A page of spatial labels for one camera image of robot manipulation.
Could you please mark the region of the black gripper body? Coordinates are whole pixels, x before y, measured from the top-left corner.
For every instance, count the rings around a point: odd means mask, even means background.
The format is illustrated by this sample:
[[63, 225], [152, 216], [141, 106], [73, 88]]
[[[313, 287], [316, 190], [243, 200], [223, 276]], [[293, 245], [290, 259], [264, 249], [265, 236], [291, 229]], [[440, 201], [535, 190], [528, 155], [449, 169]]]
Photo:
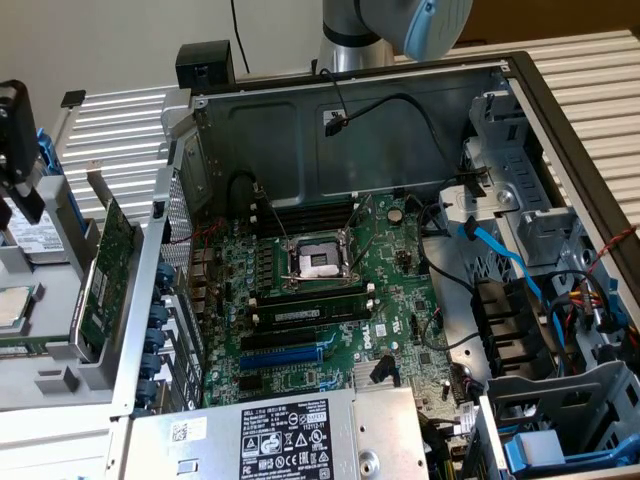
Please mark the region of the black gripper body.
[[1, 83], [1, 169], [10, 185], [25, 183], [39, 155], [29, 92], [13, 79]]

